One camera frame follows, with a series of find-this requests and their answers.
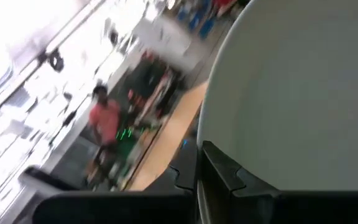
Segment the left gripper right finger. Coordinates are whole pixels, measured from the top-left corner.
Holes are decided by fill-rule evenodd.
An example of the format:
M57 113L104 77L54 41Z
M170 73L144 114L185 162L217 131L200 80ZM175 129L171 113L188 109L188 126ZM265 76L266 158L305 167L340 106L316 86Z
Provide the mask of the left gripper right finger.
M272 224L276 189L211 141L202 145L201 183L205 224Z

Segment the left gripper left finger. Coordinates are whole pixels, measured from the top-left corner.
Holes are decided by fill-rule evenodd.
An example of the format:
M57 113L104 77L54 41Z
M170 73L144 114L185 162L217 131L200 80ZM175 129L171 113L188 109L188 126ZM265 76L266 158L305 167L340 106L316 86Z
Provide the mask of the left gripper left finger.
M198 147L194 139L182 142L163 173L146 189L148 192L173 192L196 188Z

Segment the large white plate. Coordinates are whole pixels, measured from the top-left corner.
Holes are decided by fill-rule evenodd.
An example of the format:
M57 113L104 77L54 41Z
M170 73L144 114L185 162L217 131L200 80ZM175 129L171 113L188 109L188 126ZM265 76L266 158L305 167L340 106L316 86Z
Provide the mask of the large white plate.
M209 75L205 141L276 189L272 224L358 224L358 0L250 0Z

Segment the person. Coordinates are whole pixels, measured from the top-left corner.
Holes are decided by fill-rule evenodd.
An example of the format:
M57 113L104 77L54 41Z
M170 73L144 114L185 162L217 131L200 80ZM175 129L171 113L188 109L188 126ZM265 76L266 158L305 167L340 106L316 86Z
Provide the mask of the person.
M89 112L88 122L99 145L94 164L101 169L102 175L108 180L109 187L117 188L119 174L110 177L109 172L113 162L117 164L118 169L124 164L116 139L121 109L116 100L109 98L105 85L96 85L92 97L96 98L96 104Z

